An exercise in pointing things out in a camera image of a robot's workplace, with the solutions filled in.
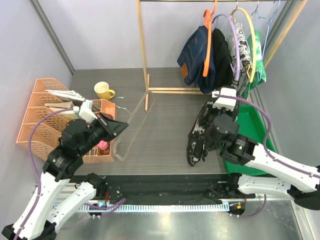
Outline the orange plastic hanger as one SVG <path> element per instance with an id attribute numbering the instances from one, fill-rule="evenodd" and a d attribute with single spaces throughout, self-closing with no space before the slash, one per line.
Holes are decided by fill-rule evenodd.
<path id="1" fill-rule="evenodd" d="M 210 67 L 210 57 L 211 57 L 211 46 L 212 46 L 212 17 L 217 9 L 218 1 L 213 1 L 213 9 L 210 10 L 207 8 L 204 11 L 203 18 L 204 18 L 204 26 L 207 29 L 207 48 L 206 48 L 206 56 L 204 59 L 204 68 L 203 68 L 203 77 L 208 76 L 209 67 Z"/>

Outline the blue denim jeans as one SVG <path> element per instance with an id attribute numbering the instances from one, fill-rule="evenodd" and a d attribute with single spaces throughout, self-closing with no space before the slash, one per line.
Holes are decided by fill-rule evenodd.
<path id="1" fill-rule="evenodd" d="M 207 39 L 208 30 L 203 25 L 199 26 L 188 38 L 177 59 L 184 83 L 188 86 L 199 87 L 203 94 L 209 94 L 214 90 L 216 75 L 214 48 L 211 47 L 208 75 L 203 77 Z"/>

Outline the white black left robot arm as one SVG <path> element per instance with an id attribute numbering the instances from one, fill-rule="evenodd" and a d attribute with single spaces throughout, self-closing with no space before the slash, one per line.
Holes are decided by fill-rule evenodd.
<path id="1" fill-rule="evenodd" d="M 66 124 L 58 146 L 51 151 L 38 175 L 36 191 L 19 219 L 2 230 L 8 240 L 53 240 L 69 218 L 89 200 L 106 195 L 106 180 L 90 173 L 61 204 L 53 207 L 64 187 L 84 163 L 83 157 L 101 141 L 110 142 L 129 126 L 102 113 L 93 120 L 74 119 Z"/>

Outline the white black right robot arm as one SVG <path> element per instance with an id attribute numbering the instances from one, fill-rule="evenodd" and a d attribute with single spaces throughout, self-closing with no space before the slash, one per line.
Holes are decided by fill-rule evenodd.
<path id="1" fill-rule="evenodd" d="M 226 194 L 237 198 L 244 194 L 266 194 L 293 199 L 300 207 L 320 209 L 320 169 L 309 166 L 269 150 L 266 143 L 239 133 L 240 126 L 233 119 L 239 97 L 217 95 L 209 101 L 212 122 L 205 131 L 204 149 L 220 150 L 228 162 L 262 170 L 270 177 L 234 174 L 236 180 L 225 186 Z"/>

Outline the black white patterned trousers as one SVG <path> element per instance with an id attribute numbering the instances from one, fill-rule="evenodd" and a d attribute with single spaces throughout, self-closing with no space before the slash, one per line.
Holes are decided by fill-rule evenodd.
<path id="1" fill-rule="evenodd" d="M 218 111 L 213 108 L 213 102 L 207 101 L 201 108 L 188 134 L 186 159 L 194 167 L 200 160 L 206 160 L 208 152 L 215 150 L 216 144 L 209 138 L 209 127 L 212 125 Z"/>

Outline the clear acrylic hanger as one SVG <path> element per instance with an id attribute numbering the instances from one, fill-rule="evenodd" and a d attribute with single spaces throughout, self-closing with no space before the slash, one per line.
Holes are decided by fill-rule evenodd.
<path id="1" fill-rule="evenodd" d="M 124 105 L 124 96 L 118 96 L 115 99 L 116 120 L 128 123 L 128 127 L 116 137 L 113 141 L 114 157 L 124 162 L 134 146 L 136 139 L 142 130 L 156 102 L 155 94 L 152 91 L 146 91 L 134 108 Z"/>

